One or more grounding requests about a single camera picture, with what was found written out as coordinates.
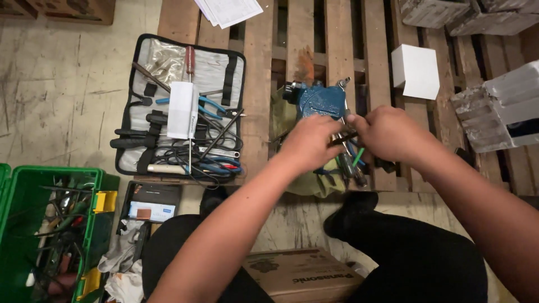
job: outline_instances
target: hand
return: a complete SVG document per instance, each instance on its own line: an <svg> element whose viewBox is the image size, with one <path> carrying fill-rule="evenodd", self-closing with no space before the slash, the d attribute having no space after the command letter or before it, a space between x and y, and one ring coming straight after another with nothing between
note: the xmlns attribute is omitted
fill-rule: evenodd
<svg viewBox="0 0 539 303"><path fill-rule="evenodd" d="M413 165L422 152L441 146L400 108L380 106L365 118L348 115L346 120L357 130L367 149L384 160Z"/></svg>
<svg viewBox="0 0 539 303"><path fill-rule="evenodd" d="M320 168L344 151L342 145L328 148L329 137L342 127L330 116L303 118L288 134L277 156L298 174Z"/></svg>

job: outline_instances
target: foot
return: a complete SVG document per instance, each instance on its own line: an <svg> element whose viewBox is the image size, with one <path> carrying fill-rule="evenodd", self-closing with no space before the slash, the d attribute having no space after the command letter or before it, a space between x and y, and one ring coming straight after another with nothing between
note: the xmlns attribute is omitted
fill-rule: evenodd
<svg viewBox="0 0 539 303"><path fill-rule="evenodd" d="M350 192L341 208L324 221L324 232L331 238L339 238L342 231L358 220L359 214L373 211L377 204L378 193L376 192Z"/></svg>
<svg viewBox="0 0 539 303"><path fill-rule="evenodd" d="M204 190L199 210L199 213L202 218L205 219L207 216L209 216L210 213L214 209L216 209L217 206L221 205L221 203L225 201L228 197L229 195L226 193L226 189L223 186L219 186L218 188L213 190Z"/></svg>

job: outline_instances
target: blue vise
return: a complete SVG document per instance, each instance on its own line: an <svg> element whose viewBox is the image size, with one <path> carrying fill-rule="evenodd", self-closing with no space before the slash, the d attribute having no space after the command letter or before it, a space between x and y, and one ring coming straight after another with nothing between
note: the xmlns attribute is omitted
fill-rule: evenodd
<svg viewBox="0 0 539 303"><path fill-rule="evenodd" d="M334 120L345 115L346 92L341 86L323 87L320 81L312 87L302 82L286 82L282 98L296 106L297 120L313 114L329 115Z"/></svg>

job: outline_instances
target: black pants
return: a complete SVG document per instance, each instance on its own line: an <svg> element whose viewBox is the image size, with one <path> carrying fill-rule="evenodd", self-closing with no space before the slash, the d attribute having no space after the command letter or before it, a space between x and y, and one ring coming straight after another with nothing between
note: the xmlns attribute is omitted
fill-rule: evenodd
<svg viewBox="0 0 539 303"><path fill-rule="evenodd" d="M146 298L201 222L199 215L177 216L164 222L150 238L142 257ZM470 240L456 233L414 219L366 211L338 238L379 264L347 302L487 301L483 258ZM273 301L240 268L219 302Z"/></svg>

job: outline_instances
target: forearm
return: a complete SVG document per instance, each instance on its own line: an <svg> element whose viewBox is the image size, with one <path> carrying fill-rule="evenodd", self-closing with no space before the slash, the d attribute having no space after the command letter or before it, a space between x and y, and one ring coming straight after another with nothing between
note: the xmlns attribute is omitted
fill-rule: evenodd
<svg viewBox="0 0 539 303"><path fill-rule="evenodd" d="M238 272L275 203L296 177L279 155L272 158L193 232L165 270L151 302L216 301Z"/></svg>
<svg viewBox="0 0 539 303"><path fill-rule="evenodd" d="M445 147L429 150L417 170L429 181L472 237L489 265L521 301L539 291L539 212L490 184Z"/></svg>

